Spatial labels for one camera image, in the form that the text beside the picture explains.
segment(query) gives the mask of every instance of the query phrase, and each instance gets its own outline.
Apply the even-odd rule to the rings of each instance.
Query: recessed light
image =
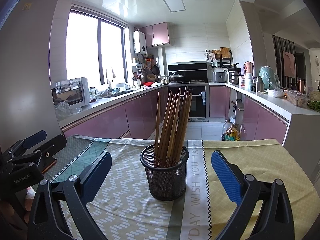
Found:
[[[185,11],[186,8],[182,0],[163,0],[170,12]]]

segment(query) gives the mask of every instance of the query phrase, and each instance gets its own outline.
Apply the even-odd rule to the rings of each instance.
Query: water heater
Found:
[[[134,52],[136,54],[147,54],[146,36],[141,31],[133,33]]]

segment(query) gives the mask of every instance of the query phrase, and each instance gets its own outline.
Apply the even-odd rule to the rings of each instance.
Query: mesh pencil holder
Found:
[[[170,168],[155,168],[154,156],[154,144],[145,148],[140,155],[140,161],[146,170],[151,195],[162,201],[179,198],[186,190],[188,150],[183,146],[178,164]]]

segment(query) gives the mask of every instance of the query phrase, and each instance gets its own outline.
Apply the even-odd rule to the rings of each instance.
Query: tablecloth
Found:
[[[295,239],[302,239],[320,212],[320,199],[312,183],[291,155],[273,139],[185,141],[190,154],[186,193],[175,201],[156,200],[148,190],[139,158],[141,151],[153,143],[151,140],[72,136],[67,138],[66,150],[56,154],[57,166],[53,166],[46,177],[51,181],[63,181],[72,173],[79,174],[100,154],[111,153],[111,170],[95,200],[87,204],[109,240],[214,239],[236,207],[211,166],[211,154],[215,149],[220,149],[244,174],[253,174],[261,181],[273,182],[275,178],[284,181],[292,206]],[[250,235],[261,204],[260,201],[256,205],[242,239]],[[74,237],[81,239],[65,202],[62,207]]]

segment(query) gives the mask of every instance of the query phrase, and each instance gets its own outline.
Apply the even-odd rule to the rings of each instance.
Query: person's hand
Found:
[[[29,222],[29,216],[30,216],[30,210],[32,206],[33,199],[35,197],[36,192],[33,190],[32,187],[27,188],[27,195],[26,195],[26,200],[25,200],[25,209],[26,209],[26,214],[24,215],[24,221],[26,223]],[[12,223],[11,217],[14,215],[14,209],[13,207],[6,201],[0,201],[0,211],[2,214],[6,217],[7,220],[10,220],[10,223]]]

